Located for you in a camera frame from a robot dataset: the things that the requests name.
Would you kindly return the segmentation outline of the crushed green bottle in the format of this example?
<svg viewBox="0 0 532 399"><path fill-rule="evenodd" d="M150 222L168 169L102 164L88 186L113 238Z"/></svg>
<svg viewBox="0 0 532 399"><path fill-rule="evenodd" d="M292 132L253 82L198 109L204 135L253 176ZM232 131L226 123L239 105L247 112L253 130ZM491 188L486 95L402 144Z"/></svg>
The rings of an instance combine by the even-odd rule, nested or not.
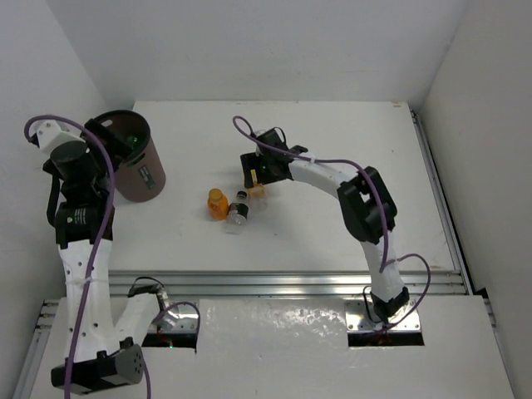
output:
<svg viewBox="0 0 532 399"><path fill-rule="evenodd" d="M126 137L126 144L132 149L136 149L141 144L141 139L135 135L129 135Z"/></svg>

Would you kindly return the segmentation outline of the clear bottle yellow cap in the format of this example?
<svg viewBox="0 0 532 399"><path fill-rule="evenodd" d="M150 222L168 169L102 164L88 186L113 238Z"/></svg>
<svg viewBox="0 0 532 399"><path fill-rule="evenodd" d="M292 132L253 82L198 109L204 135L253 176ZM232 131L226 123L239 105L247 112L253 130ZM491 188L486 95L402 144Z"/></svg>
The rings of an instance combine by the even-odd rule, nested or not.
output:
<svg viewBox="0 0 532 399"><path fill-rule="evenodd" d="M251 170L252 187L248 189L248 197L250 208L254 212L262 212L267 208L267 193L262 184L259 183L257 172L255 169Z"/></svg>

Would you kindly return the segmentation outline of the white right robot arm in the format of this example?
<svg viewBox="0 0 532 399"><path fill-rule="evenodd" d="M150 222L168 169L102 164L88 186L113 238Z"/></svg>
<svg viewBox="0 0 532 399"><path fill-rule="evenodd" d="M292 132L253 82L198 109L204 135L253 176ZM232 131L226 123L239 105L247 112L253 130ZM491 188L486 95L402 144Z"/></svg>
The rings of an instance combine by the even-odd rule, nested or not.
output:
<svg viewBox="0 0 532 399"><path fill-rule="evenodd" d="M371 166L345 170L342 160L318 159L300 145L289 148L274 129L248 138L256 149L240 156L246 188L291 180L338 201L343 223L367 261L374 313L387 323L407 304L409 292L392 258L397 207L379 172Z"/></svg>

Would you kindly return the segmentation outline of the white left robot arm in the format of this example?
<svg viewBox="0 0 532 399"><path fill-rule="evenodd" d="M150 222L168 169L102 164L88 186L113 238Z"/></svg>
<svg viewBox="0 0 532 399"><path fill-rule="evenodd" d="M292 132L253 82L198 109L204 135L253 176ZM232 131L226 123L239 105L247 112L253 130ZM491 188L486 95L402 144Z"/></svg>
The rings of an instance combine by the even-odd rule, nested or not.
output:
<svg viewBox="0 0 532 399"><path fill-rule="evenodd" d="M46 118L37 142L52 176L49 221L66 280L66 359L51 371L66 397L135 385L147 378L142 343L162 309L158 283L134 289L115 320L109 262L113 244L115 176L103 145L86 129Z"/></svg>

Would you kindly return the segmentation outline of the brown plastic waste bin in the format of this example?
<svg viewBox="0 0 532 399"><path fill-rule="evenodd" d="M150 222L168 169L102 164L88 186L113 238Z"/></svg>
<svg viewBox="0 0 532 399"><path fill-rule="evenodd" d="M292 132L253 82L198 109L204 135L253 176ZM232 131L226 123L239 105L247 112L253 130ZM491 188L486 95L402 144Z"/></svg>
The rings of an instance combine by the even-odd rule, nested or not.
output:
<svg viewBox="0 0 532 399"><path fill-rule="evenodd" d="M135 136L141 139L136 154L127 160L113 160L109 156L115 171L116 189L131 202L141 203L154 199L164 189L166 176L145 117L134 111L117 110L92 119L120 119L135 127Z"/></svg>

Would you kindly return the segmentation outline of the clear bottle black label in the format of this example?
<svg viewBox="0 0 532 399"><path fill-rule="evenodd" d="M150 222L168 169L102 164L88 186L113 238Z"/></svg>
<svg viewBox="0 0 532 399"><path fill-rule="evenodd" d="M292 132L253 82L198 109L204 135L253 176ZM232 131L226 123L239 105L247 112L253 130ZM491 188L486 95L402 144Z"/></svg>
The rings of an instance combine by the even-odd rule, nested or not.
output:
<svg viewBox="0 0 532 399"><path fill-rule="evenodd" d="M225 220L225 232L228 234L240 234L247 223L249 215L249 197L244 190L239 190L229 205L229 211Z"/></svg>

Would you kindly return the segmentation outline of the small orange juice bottle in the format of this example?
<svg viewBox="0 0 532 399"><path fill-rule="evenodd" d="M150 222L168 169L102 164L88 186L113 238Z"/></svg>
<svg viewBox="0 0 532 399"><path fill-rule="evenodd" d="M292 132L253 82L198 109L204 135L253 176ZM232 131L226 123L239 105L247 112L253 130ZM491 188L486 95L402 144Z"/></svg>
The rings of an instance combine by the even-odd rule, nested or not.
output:
<svg viewBox="0 0 532 399"><path fill-rule="evenodd" d="M214 220L225 220L229 212L229 202L222 190L213 188L208 193L207 208Z"/></svg>

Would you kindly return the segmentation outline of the aluminium front rail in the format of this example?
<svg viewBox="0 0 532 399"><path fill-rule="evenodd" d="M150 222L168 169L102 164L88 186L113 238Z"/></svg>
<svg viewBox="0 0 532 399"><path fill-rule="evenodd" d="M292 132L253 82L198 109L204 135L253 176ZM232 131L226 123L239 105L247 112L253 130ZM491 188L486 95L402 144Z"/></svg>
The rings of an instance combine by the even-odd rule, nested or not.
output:
<svg viewBox="0 0 532 399"><path fill-rule="evenodd" d="M113 272L102 282L92 281L85 303L84 283L67 292L70 328L81 322L79 338L95 332L111 313L111 297L158 294L159 308L177 302L162 324L150 327L145 343L156 347L184 347L197 333L195 308L202 298L343 298L350 336L378 333L385 326L376 313L368 273L138 273Z"/></svg>

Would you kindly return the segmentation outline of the aluminium rail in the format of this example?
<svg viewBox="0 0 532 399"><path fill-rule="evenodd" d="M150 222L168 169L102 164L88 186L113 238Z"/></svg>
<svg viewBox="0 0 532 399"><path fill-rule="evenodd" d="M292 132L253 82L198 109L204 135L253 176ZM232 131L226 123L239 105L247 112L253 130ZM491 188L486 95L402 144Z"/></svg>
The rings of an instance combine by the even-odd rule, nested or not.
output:
<svg viewBox="0 0 532 399"><path fill-rule="evenodd" d="M158 294L159 308L177 302L162 324L150 327L145 343L156 347L184 347L197 333L195 308L202 298L343 298L350 336L378 333L385 326L376 313L368 273L138 273L113 272L102 282L92 281L85 303L84 283L67 292L70 328L81 322L79 338L95 332L111 313L111 297Z"/></svg>
<svg viewBox="0 0 532 399"><path fill-rule="evenodd" d="M431 184L433 196L435 198L437 211L446 239L446 247L448 248L451 256L453 268L461 275L462 284L465 287L465 294L473 295L475 293L475 287L470 277L469 269L462 251L461 242L456 232L456 227L451 215L451 211L446 200L443 187L441 185L441 179L436 168L436 163L431 152L431 147L429 145L424 126L419 115L411 107L410 113L421 149L421 154L425 163L428 178Z"/></svg>

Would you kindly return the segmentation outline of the aluminium right side rail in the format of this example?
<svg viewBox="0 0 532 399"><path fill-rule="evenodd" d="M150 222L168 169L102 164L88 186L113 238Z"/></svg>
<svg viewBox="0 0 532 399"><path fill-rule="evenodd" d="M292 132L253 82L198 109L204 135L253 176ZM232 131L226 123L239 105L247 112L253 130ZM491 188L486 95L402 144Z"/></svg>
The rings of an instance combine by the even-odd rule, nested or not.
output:
<svg viewBox="0 0 532 399"><path fill-rule="evenodd" d="M425 163L428 178L431 184L433 196L435 198L437 211L446 239L446 247L448 248L451 256L453 268L461 275L462 284L465 287L465 294L473 295L475 293L475 287L470 277L469 269L462 251L461 242L456 232L456 227L451 215L451 211L446 200L443 187L441 185L441 179L436 168L436 163L431 152L431 147L429 145L424 126L419 115L411 107L410 113L421 149L421 154Z"/></svg>

